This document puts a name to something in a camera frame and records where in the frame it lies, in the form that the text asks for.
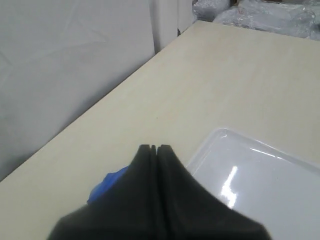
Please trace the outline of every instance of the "blue object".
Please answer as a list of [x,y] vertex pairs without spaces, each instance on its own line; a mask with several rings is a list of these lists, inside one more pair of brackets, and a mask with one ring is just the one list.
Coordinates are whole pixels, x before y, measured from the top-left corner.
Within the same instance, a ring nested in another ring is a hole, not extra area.
[[117,172],[111,172],[108,173],[103,181],[99,183],[97,186],[92,189],[90,192],[89,199],[86,201],[88,204],[95,201],[97,198],[99,198],[102,194],[104,194],[106,191],[108,191],[113,184],[127,171],[127,166],[120,169]]

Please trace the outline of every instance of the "blue plastic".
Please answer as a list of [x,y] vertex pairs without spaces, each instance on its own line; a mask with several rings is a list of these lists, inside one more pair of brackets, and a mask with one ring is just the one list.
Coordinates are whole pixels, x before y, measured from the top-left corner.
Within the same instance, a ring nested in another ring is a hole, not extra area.
[[108,173],[103,179],[103,181],[99,183],[97,186],[95,186],[94,189],[92,189],[87,203],[92,203],[102,194],[108,191],[113,186],[113,184],[115,184],[115,182],[126,172],[127,168],[128,167],[126,166],[117,172]]

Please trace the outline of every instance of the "beige tabletop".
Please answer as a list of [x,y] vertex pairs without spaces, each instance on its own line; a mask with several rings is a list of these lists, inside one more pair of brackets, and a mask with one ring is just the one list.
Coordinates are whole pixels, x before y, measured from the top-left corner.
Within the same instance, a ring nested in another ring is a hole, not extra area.
[[195,23],[0,182],[0,238],[45,239],[140,144],[187,163],[221,127],[320,162],[320,42]]

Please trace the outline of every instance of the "plastic bag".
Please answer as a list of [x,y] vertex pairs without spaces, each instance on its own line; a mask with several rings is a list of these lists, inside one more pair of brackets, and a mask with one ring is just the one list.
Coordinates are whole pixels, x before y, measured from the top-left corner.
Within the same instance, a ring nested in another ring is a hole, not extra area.
[[304,5],[243,0],[213,22],[299,38],[311,38],[313,33],[315,39],[315,18],[315,13]]
[[198,0],[193,12],[198,20],[212,22],[214,18],[230,7],[230,0]]

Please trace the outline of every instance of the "table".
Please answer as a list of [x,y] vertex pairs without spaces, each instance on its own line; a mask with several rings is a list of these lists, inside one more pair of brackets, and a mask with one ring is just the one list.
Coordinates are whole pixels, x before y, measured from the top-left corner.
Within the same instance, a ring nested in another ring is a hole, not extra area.
[[140,144],[186,164],[226,127],[320,162],[320,42],[197,22],[0,182],[3,240],[47,237]]

